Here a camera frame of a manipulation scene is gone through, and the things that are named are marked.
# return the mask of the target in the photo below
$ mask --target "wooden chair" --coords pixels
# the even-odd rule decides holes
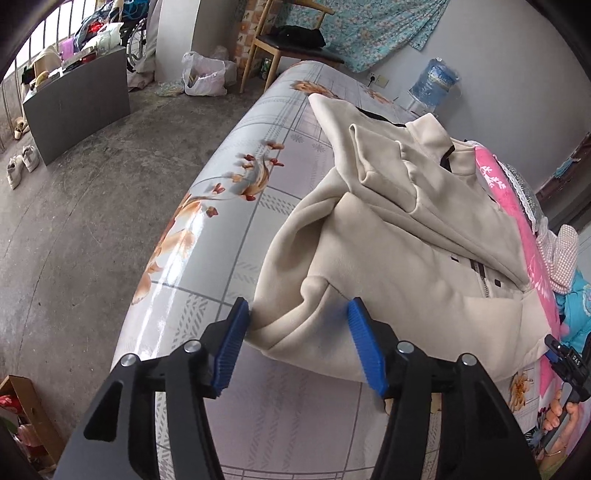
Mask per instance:
[[[325,7],[324,5],[317,4],[312,0],[287,0],[289,3],[294,5],[301,5],[302,7],[309,7],[313,8],[314,10],[318,10],[321,12],[318,21],[316,22],[315,28],[320,28],[322,25],[322,21],[324,20],[324,16],[326,14],[334,15],[335,11],[329,7]],[[244,74],[242,75],[242,84],[240,86],[240,93],[244,91],[244,85],[248,80],[248,76],[250,74],[252,61],[255,57],[256,50],[258,48],[262,48],[263,50],[271,53],[273,55],[273,61],[271,63],[271,69],[269,70],[269,75],[267,77],[267,83],[265,84],[265,91],[271,86],[273,80],[275,78],[275,74],[277,72],[277,66],[279,65],[279,60],[281,57],[292,57],[295,59],[300,60],[317,60],[322,63],[326,63],[331,67],[338,68],[340,64],[344,63],[343,59],[341,59],[337,54],[332,53],[325,48],[305,48],[300,47],[294,44],[286,43],[284,40],[280,40],[279,38],[272,37],[270,35],[261,35],[262,29],[265,25],[265,20],[267,19],[267,15],[269,14],[269,10],[271,9],[271,5],[273,4],[274,0],[267,0],[267,4],[262,11],[261,19],[256,27],[256,35],[255,38],[252,40],[251,50],[248,55],[248,61],[246,62],[246,67],[244,68]]]

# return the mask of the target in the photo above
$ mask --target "gingham cloth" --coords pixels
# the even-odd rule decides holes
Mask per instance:
[[[543,217],[536,243],[548,269],[552,290],[566,295],[570,292],[574,271],[577,268],[579,251],[577,231],[570,225],[563,225],[556,235],[548,230],[548,218]]]

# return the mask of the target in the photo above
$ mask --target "white wall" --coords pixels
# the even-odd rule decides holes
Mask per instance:
[[[587,225],[579,234],[579,256],[577,267],[583,274],[583,278],[591,281],[591,225]]]
[[[185,52],[194,50],[208,56],[222,45],[231,56],[237,4],[238,0],[163,0],[156,43],[156,81],[178,80]]]
[[[525,0],[451,0],[422,52],[405,47],[372,69],[390,79],[375,89],[397,97],[435,57],[462,77],[461,97],[438,109],[450,135],[480,141],[534,188],[591,129],[589,79]]]
[[[181,59],[191,50],[200,0],[161,0],[156,42],[157,82],[181,78]]]
[[[222,45],[232,57],[236,47],[234,14],[237,7],[238,0],[201,0],[193,36],[193,50],[201,55],[210,55],[216,46]]]

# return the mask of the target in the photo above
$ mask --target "blue cloth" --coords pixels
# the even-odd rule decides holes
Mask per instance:
[[[422,50],[450,0],[316,0],[331,7],[320,30],[327,48],[353,72],[406,44]],[[314,28],[318,10],[284,3],[278,24]]]
[[[582,353],[587,335],[591,332],[591,285],[577,270],[570,292],[566,295],[554,293],[554,296],[558,313],[565,316],[563,324],[569,327],[568,334],[560,341]]]

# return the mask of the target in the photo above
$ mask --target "cardboard box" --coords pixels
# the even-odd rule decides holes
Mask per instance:
[[[57,464],[65,444],[43,410],[33,383],[27,377],[8,375],[0,384],[0,396],[11,394],[18,397],[29,423],[35,427],[37,436],[53,463]]]

